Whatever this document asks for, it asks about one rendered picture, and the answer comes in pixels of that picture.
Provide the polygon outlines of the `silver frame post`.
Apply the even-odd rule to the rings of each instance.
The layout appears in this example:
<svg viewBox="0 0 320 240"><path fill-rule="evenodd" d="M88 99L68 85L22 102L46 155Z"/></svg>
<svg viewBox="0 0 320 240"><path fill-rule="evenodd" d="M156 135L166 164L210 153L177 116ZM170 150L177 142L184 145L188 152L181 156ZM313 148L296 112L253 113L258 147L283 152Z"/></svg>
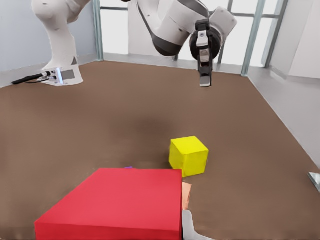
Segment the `silver frame post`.
<svg viewBox="0 0 320 240"><path fill-rule="evenodd" d="M261 59L262 67L265 69L270 67L288 2L289 0L275 0L275 7L272 13L263 13L262 15L263 19L271 20L269 33Z"/></svg>
<svg viewBox="0 0 320 240"><path fill-rule="evenodd" d="M94 33L97 61L104 61L102 26L101 26L101 5L100 0L92 0Z"/></svg>
<svg viewBox="0 0 320 240"><path fill-rule="evenodd" d="M258 0L258 2L257 2L256 11L253 16L253 23L252 23L250 36L249 36L249 40L248 40L248 44L247 44L247 48L246 48L246 52L245 52L245 57L244 57L244 61L243 61L243 65L242 65L242 69L241 69L241 73L240 73L240 75L242 77L248 76L248 71L249 71L249 67L250 67L250 63L251 63L253 50L255 47L261 19L263 16L265 4L266 4L266 0Z"/></svg>

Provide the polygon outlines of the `pale grey finger of the left gripper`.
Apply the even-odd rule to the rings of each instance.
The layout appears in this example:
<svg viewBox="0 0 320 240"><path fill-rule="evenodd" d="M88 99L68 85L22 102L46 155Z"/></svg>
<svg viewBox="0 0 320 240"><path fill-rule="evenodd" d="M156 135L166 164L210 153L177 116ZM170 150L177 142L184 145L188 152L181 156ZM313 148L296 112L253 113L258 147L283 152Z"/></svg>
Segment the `pale grey finger of the left gripper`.
<svg viewBox="0 0 320 240"><path fill-rule="evenodd" d="M201 62L198 63L198 72L200 76L200 87L211 87L212 86L212 72L213 72L213 62Z"/></svg>

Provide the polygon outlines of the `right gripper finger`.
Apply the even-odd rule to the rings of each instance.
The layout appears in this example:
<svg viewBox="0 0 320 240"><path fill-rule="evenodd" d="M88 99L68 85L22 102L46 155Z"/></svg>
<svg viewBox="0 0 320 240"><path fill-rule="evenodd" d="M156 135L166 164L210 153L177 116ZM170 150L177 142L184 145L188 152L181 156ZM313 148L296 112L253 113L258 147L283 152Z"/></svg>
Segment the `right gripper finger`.
<svg viewBox="0 0 320 240"><path fill-rule="evenodd" d="M208 240L195 231L192 213L188 210L192 185L182 183L182 237L183 240Z"/></svg>

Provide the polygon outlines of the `silver frame foot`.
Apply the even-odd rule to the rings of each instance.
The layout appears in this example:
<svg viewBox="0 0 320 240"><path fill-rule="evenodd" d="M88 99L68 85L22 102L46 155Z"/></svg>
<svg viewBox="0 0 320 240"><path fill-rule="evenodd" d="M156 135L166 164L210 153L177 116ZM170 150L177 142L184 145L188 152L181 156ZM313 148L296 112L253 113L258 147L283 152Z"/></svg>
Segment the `silver frame foot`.
<svg viewBox="0 0 320 240"><path fill-rule="evenodd" d="M315 172L309 172L308 177L315 186L315 188L318 190L320 193L320 173L315 173Z"/></svg>

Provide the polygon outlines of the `yellow wooden cube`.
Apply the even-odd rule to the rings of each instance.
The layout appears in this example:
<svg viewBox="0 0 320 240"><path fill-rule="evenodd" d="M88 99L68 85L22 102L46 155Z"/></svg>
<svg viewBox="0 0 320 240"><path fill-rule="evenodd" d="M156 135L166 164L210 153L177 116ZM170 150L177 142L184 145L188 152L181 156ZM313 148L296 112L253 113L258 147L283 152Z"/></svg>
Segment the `yellow wooden cube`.
<svg viewBox="0 0 320 240"><path fill-rule="evenodd" d="M205 172L209 152L196 136L175 138L170 140L168 161L183 178L196 176Z"/></svg>

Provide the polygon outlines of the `red wooden cube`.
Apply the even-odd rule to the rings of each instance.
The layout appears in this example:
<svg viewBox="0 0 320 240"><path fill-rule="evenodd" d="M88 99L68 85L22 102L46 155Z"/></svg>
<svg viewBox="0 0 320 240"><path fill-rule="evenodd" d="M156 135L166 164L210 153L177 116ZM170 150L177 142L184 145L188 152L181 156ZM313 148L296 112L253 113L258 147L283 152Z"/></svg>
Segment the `red wooden cube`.
<svg viewBox="0 0 320 240"><path fill-rule="evenodd" d="M182 240L182 172L98 169L34 229L36 240Z"/></svg>

